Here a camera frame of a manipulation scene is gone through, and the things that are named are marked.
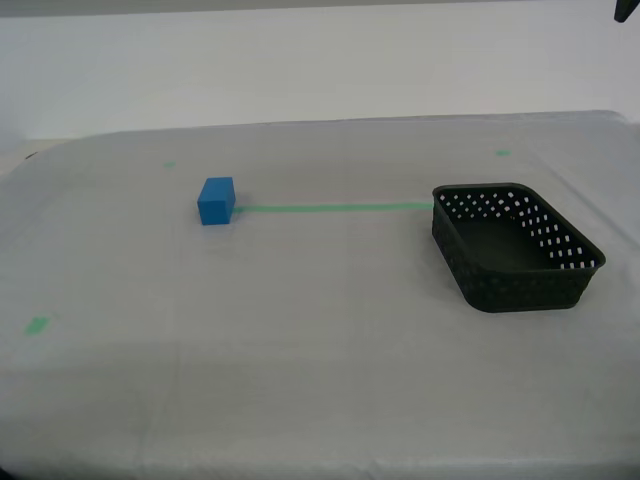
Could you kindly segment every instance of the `blue cube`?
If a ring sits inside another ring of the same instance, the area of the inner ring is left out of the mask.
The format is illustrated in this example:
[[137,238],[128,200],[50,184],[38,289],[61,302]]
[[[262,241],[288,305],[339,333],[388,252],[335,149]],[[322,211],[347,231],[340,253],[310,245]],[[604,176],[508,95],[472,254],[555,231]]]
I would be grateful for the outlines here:
[[231,221],[236,194],[231,177],[207,178],[198,197],[203,225],[223,225]]

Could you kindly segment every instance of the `perforated basket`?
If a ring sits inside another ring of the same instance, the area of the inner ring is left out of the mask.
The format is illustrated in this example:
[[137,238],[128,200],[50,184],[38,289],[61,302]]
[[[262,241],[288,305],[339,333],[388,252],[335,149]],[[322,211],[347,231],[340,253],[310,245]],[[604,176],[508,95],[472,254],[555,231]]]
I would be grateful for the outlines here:
[[606,259],[530,188],[433,191],[433,237],[467,302],[485,312],[573,307]]

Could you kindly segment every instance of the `green tape line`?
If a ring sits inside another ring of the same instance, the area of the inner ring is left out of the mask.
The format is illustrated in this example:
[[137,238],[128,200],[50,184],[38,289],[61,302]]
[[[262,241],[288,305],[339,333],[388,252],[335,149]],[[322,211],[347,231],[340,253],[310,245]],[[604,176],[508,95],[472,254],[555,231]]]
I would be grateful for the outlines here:
[[431,210],[432,202],[353,203],[341,205],[246,205],[235,207],[237,213],[320,213],[320,212],[388,212],[391,210]]
[[33,317],[31,323],[24,329],[25,335],[37,335],[41,333],[49,325],[47,317]]

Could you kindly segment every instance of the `gray tablecloth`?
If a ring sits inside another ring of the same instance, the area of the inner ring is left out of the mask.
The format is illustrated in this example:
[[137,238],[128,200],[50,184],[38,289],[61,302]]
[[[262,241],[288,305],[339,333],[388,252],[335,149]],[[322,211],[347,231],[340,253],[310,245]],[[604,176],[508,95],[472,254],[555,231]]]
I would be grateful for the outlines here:
[[[462,298],[429,202],[515,181],[607,256],[571,310]],[[615,114],[115,133],[0,181],[0,465],[55,479],[640,478],[640,145]]]

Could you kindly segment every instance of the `basket rim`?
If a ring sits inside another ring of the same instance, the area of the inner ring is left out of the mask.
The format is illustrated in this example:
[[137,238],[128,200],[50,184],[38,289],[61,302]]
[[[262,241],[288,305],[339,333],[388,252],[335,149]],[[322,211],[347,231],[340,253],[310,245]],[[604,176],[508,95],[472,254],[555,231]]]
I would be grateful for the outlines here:
[[[460,236],[460,233],[458,232],[458,229],[455,227],[455,225],[453,224],[453,222],[451,221],[451,218],[449,218],[449,215],[446,213],[446,211],[444,210],[444,207],[442,206],[442,203],[440,201],[440,194],[447,191],[447,190],[465,190],[465,189],[479,189],[479,188],[512,188],[514,190],[523,190],[525,192],[527,192],[529,195],[531,195],[532,197],[535,197],[536,201],[538,201],[542,206],[544,206],[545,208],[547,208],[557,219],[558,221],[562,222],[564,224],[565,227],[567,227],[567,229],[573,234],[575,235],[575,237],[582,241],[584,243],[584,245],[586,247],[588,247],[592,253],[596,256],[596,258],[598,259],[598,264],[595,267],[584,267],[584,268],[565,268],[565,269],[555,269],[555,268],[538,268],[538,269],[533,269],[533,270],[502,270],[499,268],[495,268],[495,267],[489,267],[487,265],[485,265],[484,263],[482,263],[480,260],[478,260],[478,258],[476,257],[476,255],[473,254],[473,252],[471,252],[471,250],[469,249],[469,247],[467,246],[466,242],[462,239],[462,237]],[[523,185],[522,183],[517,183],[517,182],[498,182],[498,183],[463,183],[463,184],[456,184],[456,185],[440,185],[439,187],[436,187],[433,189],[433,202],[434,205],[441,208],[442,209],[442,213],[444,213],[444,218],[445,221],[447,222],[447,224],[451,227],[452,231],[453,231],[453,235],[456,239],[456,241],[458,242],[458,244],[460,245],[460,247],[464,250],[465,255],[467,256],[467,258],[475,263],[476,265],[480,266],[481,268],[483,268],[484,270],[487,270],[489,272],[495,272],[495,273],[499,273],[499,274],[541,274],[541,273],[545,273],[548,274],[550,272],[553,272],[554,274],[559,274],[559,275],[572,275],[574,274],[576,271],[588,271],[588,272],[593,272],[592,274],[594,274],[599,268],[603,267],[605,263],[607,263],[607,258],[605,257],[604,253],[602,253],[602,250],[600,250],[598,247],[596,247],[594,245],[594,243],[589,240],[587,237],[584,236],[584,234],[582,232],[580,232],[580,230],[578,230],[569,220],[567,220],[562,214],[560,214],[560,212],[558,212],[558,210],[556,210],[554,207],[552,207],[549,202],[547,202],[538,192],[536,192],[533,188],[528,187],[527,185]]]

